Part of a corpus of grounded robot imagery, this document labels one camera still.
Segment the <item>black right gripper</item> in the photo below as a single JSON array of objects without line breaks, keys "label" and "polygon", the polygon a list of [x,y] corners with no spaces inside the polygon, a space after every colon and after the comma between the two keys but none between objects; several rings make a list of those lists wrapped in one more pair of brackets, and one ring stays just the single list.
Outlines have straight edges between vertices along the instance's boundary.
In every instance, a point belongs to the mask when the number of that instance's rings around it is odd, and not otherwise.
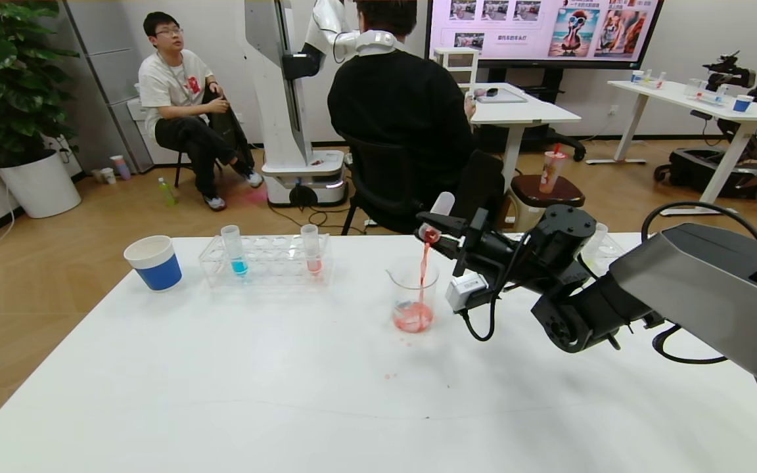
[{"label": "black right gripper", "polygon": [[471,271],[484,277],[511,277],[514,267],[531,254],[526,239],[511,240],[492,230],[489,212],[478,208],[467,225],[466,219],[433,212],[419,212],[421,222],[414,235],[426,246],[457,263],[451,275],[460,277]]}]

